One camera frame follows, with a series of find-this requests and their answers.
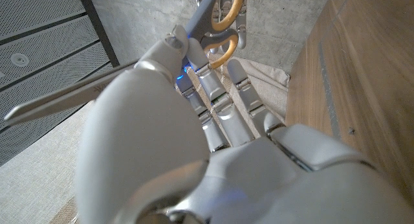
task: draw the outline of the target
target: robotic hand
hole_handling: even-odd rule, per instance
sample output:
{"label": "robotic hand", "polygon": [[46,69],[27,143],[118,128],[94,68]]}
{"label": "robotic hand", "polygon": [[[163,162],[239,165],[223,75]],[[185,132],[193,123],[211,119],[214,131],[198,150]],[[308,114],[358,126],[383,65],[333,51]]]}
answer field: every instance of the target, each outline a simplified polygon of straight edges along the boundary
{"label": "robotic hand", "polygon": [[[5,117],[17,124],[99,96],[76,167],[81,222],[412,222],[413,209],[368,159],[315,129],[284,126],[240,63],[230,60],[230,78],[261,134],[254,138],[212,71],[235,50],[239,32],[228,27],[243,0],[235,0],[218,23],[215,2],[203,0],[185,28],[177,25],[138,62],[20,105]],[[204,50],[228,41],[224,56],[210,63]],[[188,63],[225,133],[183,71]]]}

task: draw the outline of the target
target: scissor handle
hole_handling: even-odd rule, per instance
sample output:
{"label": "scissor handle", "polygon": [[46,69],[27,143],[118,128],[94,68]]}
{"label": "scissor handle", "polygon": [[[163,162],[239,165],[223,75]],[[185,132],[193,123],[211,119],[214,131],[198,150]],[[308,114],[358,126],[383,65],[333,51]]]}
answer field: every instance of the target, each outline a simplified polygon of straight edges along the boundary
{"label": "scissor handle", "polygon": [[234,53],[235,48],[237,47],[237,43],[239,42],[239,34],[236,30],[229,28],[220,34],[215,34],[213,36],[205,36],[201,40],[201,47],[204,50],[213,49],[216,47],[220,47],[230,41],[230,46],[226,53],[222,55],[218,60],[212,62],[210,64],[212,69],[218,68],[220,65],[224,64],[230,56]]}
{"label": "scissor handle", "polygon": [[234,0],[232,7],[229,13],[227,14],[227,16],[223,20],[219,21],[218,23],[216,23],[212,18],[213,29],[221,32],[221,31],[224,31],[226,28],[228,28],[234,22],[235,18],[239,14],[242,4],[243,4],[243,0]]}

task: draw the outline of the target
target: wooden surface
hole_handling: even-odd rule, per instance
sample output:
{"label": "wooden surface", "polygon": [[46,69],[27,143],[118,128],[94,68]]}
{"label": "wooden surface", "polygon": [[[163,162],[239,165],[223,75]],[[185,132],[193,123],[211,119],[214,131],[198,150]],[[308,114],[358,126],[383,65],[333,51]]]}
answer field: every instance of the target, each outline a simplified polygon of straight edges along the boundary
{"label": "wooden surface", "polygon": [[339,138],[414,204],[414,0],[328,0],[292,69],[287,124],[335,135],[332,107]]}

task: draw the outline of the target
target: perforated metal panel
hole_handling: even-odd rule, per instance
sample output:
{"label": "perforated metal panel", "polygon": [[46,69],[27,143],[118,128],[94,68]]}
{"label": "perforated metal panel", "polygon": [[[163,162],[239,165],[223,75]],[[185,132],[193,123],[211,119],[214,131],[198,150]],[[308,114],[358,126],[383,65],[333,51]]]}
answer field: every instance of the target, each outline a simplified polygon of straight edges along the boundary
{"label": "perforated metal panel", "polygon": [[[101,43],[32,76],[0,93],[0,117],[14,106],[67,87],[109,61]],[[0,118],[0,129],[5,122]]]}
{"label": "perforated metal panel", "polygon": [[29,147],[62,120],[74,113],[73,107],[51,116],[12,126],[0,135],[0,166]]}
{"label": "perforated metal panel", "polygon": [[[13,105],[73,84],[108,61],[101,43],[83,50],[33,78],[29,78],[25,82],[0,93],[0,100],[6,101],[0,103],[0,110],[2,111],[0,116],[4,116],[3,109],[10,109]],[[112,65],[108,64],[92,74],[91,77],[110,69],[112,69]],[[0,134],[0,166],[29,147],[54,126],[73,114],[79,107],[73,107],[51,116],[5,129]],[[5,126],[3,119],[1,121],[1,128],[3,128]]]}
{"label": "perforated metal panel", "polygon": [[[88,16],[42,30],[0,46],[0,88],[98,40]],[[27,56],[29,63],[18,67],[10,59],[15,53]]]}
{"label": "perforated metal panel", "polygon": [[80,0],[0,0],[0,40],[85,12]]}
{"label": "perforated metal panel", "polygon": [[105,65],[104,67],[102,67],[102,69],[100,69],[99,71],[96,71],[91,77],[106,73],[110,71],[111,69],[113,69],[111,64]]}

